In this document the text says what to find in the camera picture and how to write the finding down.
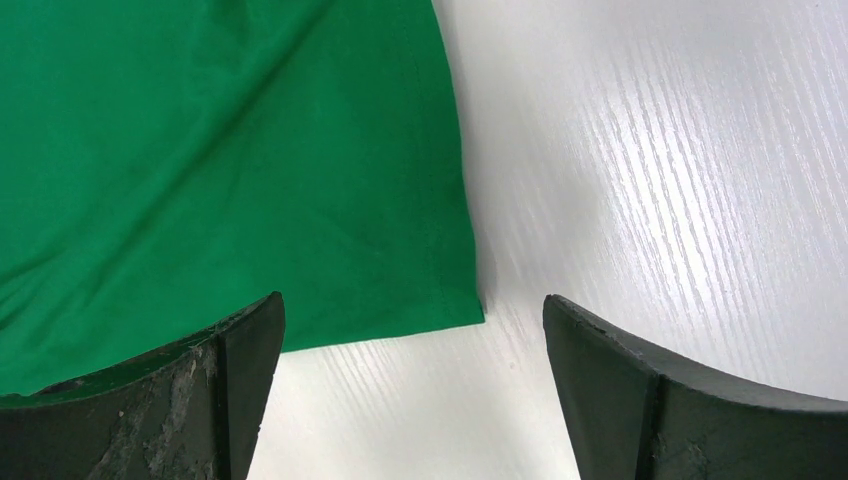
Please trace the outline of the green t shirt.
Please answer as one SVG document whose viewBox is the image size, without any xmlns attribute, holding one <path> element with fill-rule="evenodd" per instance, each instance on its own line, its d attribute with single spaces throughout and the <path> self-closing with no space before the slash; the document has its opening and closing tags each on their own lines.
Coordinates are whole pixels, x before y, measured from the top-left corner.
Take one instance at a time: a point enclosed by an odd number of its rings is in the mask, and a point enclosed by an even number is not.
<svg viewBox="0 0 848 480">
<path fill-rule="evenodd" d="M 299 350 L 483 319 L 429 1 L 5 1 L 1 390 L 278 291 Z"/>
</svg>

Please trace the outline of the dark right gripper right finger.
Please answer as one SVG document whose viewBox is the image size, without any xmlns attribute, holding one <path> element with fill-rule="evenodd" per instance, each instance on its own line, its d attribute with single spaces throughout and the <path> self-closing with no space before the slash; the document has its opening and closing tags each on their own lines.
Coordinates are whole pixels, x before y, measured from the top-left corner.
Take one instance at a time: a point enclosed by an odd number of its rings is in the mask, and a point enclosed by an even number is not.
<svg viewBox="0 0 848 480">
<path fill-rule="evenodd" d="M 730 375 L 572 301 L 544 301 L 547 354 L 584 479 L 843 479 L 847 405 Z"/>
</svg>

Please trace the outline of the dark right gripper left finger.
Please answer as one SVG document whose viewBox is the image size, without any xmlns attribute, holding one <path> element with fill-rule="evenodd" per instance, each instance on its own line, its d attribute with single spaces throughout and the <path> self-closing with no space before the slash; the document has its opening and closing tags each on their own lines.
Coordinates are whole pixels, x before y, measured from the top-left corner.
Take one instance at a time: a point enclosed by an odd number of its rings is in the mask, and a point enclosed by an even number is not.
<svg viewBox="0 0 848 480">
<path fill-rule="evenodd" d="M 244 479 L 285 330 L 272 293 L 187 337 L 1 399 L 5 479 Z"/>
</svg>

